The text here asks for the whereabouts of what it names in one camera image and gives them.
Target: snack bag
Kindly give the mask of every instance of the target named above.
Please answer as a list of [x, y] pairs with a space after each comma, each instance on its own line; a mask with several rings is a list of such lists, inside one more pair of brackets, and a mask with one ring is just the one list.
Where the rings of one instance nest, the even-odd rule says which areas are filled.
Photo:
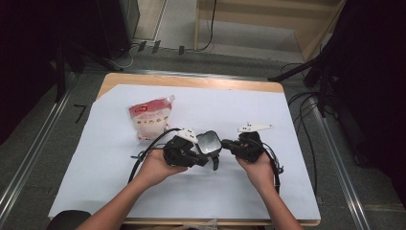
[[154, 140], [167, 127], [175, 96], [131, 106], [128, 111], [139, 140]]

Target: black chair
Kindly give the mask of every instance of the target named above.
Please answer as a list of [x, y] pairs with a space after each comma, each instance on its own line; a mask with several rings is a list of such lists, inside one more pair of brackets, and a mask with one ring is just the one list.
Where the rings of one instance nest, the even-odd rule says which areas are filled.
[[73, 230], [90, 218], [90, 216], [89, 213], [84, 211], [63, 211], [51, 220], [46, 230]]

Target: white paper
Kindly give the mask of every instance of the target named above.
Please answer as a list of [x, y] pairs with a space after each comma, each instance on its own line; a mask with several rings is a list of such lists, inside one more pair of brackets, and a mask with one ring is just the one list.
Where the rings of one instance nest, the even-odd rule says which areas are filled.
[[[259, 135], [284, 168], [282, 199], [296, 219], [320, 219], [283, 93], [144, 85], [117, 85], [93, 104], [50, 217], [63, 210], [93, 214], [126, 185], [135, 163], [130, 156], [149, 144], [137, 141], [126, 109], [168, 95], [176, 97], [170, 127], [192, 127], [196, 134], [214, 130], [220, 139], [236, 140], [237, 128], [247, 122], [272, 125]], [[244, 169], [226, 149], [217, 171], [210, 161], [204, 168], [193, 166], [167, 178], [147, 190], [128, 217], [269, 219]]]

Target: person's left hand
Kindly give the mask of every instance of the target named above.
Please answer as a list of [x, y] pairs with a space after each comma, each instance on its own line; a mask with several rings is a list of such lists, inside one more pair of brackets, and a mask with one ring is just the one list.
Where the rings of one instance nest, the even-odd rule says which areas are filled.
[[187, 167], [169, 166], [164, 159], [164, 151], [152, 150], [144, 160], [134, 180], [142, 183], [146, 189], [164, 181], [168, 176], [186, 171]]

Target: hand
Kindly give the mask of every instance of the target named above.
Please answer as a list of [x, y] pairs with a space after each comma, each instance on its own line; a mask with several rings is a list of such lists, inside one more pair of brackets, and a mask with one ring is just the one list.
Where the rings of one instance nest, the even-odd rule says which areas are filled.
[[247, 172], [248, 178], [257, 190], [261, 188], [274, 187], [274, 172], [271, 167], [271, 160], [263, 152], [255, 163], [251, 163], [236, 157], [239, 165]]
[[161, 183], [168, 176], [184, 172], [187, 169], [187, 167], [169, 166], [164, 159], [164, 151], [154, 149], [147, 155], [133, 181], [138, 181], [147, 189]]

